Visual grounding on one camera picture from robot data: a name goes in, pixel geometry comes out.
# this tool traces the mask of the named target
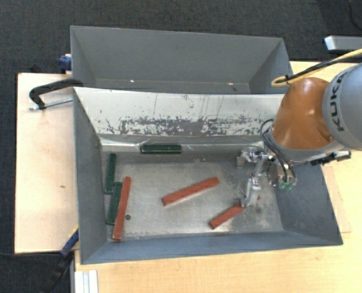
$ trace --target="red wooden block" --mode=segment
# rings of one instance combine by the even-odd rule
[[[122,184],[122,191],[120,197],[120,204],[118,204],[117,217],[115,219],[115,225],[113,230],[113,239],[120,242],[122,229],[124,227],[124,218],[126,207],[128,205],[129,191],[131,189],[132,179],[131,177],[125,177]]]
[[[202,190],[217,186],[219,183],[220,183],[220,181],[219,181],[218,177],[209,178],[200,183],[196,183],[193,186],[186,187],[186,188],[176,191],[174,193],[168,194],[165,197],[162,197],[162,203],[164,206],[166,206],[166,205],[168,205],[170,203],[174,203],[182,198],[186,198],[189,195],[192,195],[192,194],[195,194]]]
[[[240,203],[237,205],[227,209],[224,213],[221,213],[219,216],[217,216],[215,219],[212,219],[209,222],[209,226],[211,226],[212,229],[217,228],[221,224],[225,223],[227,220],[231,219],[235,215],[238,215],[241,211],[243,211],[245,208],[241,206]]]

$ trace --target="black cable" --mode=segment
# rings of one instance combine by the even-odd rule
[[[288,76],[285,75],[285,79],[282,79],[280,81],[276,81],[276,84],[282,84],[283,82],[288,82],[292,79],[298,78],[299,76],[303,76],[304,74],[308,74],[309,72],[312,71],[316,71],[316,70],[320,70],[321,68],[326,68],[329,67],[331,65],[337,64],[337,63],[347,63],[347,62],[353,62],[353,59],[360,59],[362,60],[362,53],[361,54],[357,54],[355,56],[351,56],[351,57],[344,57],[342,59],[335,59],[335,60],[328,60],[325,62],[321,62],[319,64],[316,64],[314,66],[311,66],[297,74],[294,74],[292,76]]]
[[[362,27],[360,27],[360,25],[358,25],[356,23],[356,21],[354,20],[353,17],[353,10],[352,10],[352,0],[347,0],[348,6],[349,6],[349,17],[350,17],[350,21],[352,22],[352,24],[359,29],[360,31],[362,31]]]
[[[277,159],[284,171],[284,182],[287,183],[288,181],[288,173],[286,171],[286,168],[285,168],[285,165],[284,165],[284,161],[283,159],[281,158],[279,152],[274,148],[273,144],[271,144],[271,142],[265,137],[264,133],[263,133],[263,127],[266,125],[266,123],[270,122],[270,121],[273,121],[273,118],[269,119],[269,120],[266,120],[262,123],[260,129],[259,129],[259,135],[261,136],[261,139],[262,141],[264,142],[265,146],[271,151],[273,152],[274,154],[276,154],[277,156]]]
[[[46,256],[46,255],[60,255],[58,252],[41,252],[41,253],[23,253],[23,254],[7,254],[7,253],[1,253],[0,252],[0,257],[5,257],[5,258],[35,258],[38,256]]]

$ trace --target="metal sheet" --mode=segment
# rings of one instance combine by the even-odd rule
[[[186,95],[75,88],[97,134],[146,137],[258,136],[282,95]]]

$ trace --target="gray bin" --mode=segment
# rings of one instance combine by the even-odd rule
[[[270,82],[291,72],[281,39],[72,27],[71,46],[73,77],[85,87],[109,89],[98,89],[98,94],[91,96],[83,96],[84,89],[74,92],[83,264],[342,244],[319,166],[296,167],[299,181],[289,192],[266,183],[257,206],[220,229],[209,229],[207,219],[235,203],[253,169],[246,164],[237,170],[235,157],[243,146],[259,141],[258,130],[251,129],[244,136],[234,132],[174,137],[113,129],[99,132],[96,124],[98,114],[106,118],[110,113],[128,113],[105,106],[113,89],[179,95],[251,94],[268,104],[274,101],[273,106],[278,107],[276,93],[285,89],[272,89]],[[93,100],[90,107],[88,99]],[[273,106],[264,117],[273,116]],[[180,155],[142,155],[139,145],[146,140],[176,142],[184,151]],[[111,240],[112,226],[105,223],[109,197],[103,194],[103,186],[110,152],[117,154],[116,180],[132,178],[127,209],[131,219],[125,221],[123,242]],[[218,174],[218,188],[170,208],[160,204],[167,192]]]

